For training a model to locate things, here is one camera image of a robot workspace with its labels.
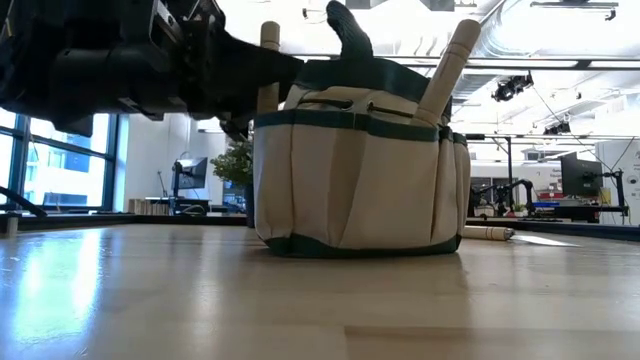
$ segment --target green plant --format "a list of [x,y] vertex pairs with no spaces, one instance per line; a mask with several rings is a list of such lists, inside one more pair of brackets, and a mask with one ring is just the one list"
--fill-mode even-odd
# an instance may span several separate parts
[[227,151],[211,160],[213,174],[223,181],[231,181],[236,186],[253,182],[253,158],[251,142],[233,142]]

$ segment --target computer monitor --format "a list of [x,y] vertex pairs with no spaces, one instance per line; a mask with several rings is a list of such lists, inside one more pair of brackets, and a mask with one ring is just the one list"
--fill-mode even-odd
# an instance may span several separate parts
[[174,172],[179,171],[171,180],[171,188],[175,188],[178,179],[178,189],[204,189],[207,184],[207,158],[181,159],[174,164]]
[[597,197],[603,186],[602,164],[579,160],[573,153],[560,158],[562,193],[565,196]]

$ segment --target garden tool bag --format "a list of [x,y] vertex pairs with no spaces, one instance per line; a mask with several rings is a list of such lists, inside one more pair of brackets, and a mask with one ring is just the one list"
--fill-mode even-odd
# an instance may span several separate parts
[[372,56],[309,61],[284,109],[256,118],[256,230],[275,254],[458,249],[469,153],[447,126],[450,104],[436,127],[414,117],[428,82]]

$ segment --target table surface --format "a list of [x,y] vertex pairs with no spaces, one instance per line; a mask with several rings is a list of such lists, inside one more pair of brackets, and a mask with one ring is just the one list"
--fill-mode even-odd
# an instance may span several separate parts
[[638,359],[640,247],[521,234],[438,257],[271,256],[240,227],[0,240],[0,359]]

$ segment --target ceiling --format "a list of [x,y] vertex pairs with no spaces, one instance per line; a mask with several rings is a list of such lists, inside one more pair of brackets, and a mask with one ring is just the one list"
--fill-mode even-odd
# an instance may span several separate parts
[[[611,21],[605,21],[609,9],[539,9],[531,7],[531,0],[456,0],[458,6],[453,12],[431,11],[425,6],[429,2],[426,0],[364,1],[377,5],[352,12],[369,34],[375,54],[382,57],[439,56],[451,32],[465,18],[483,24],[473,57],[633,59],[640,54],[638,0],[617,0],[617,16]],[[232,35],[258,43],[260,25],[273,20],[281,26],[281,50],[295,55],[340,51],[337,37],[326,24],[323,9],[327,2],[218,0]],[[307,19],[302,15],[303,8],[307,9]],[[432,71],[414,70],[426,76]],[[541,134],[557,118],[566,118],[574,132],[629,135],[627,127],[608,126],[606,119],[619,112],[635,111],[635,104],[640,103],[640,72],[532,71],[535,89],[527,89],[509,102],[491,99],[499,80],[522,73],[526,71],[466,70],[453,94],[456,130]],[[634,129],[640,135],[640,128]]]

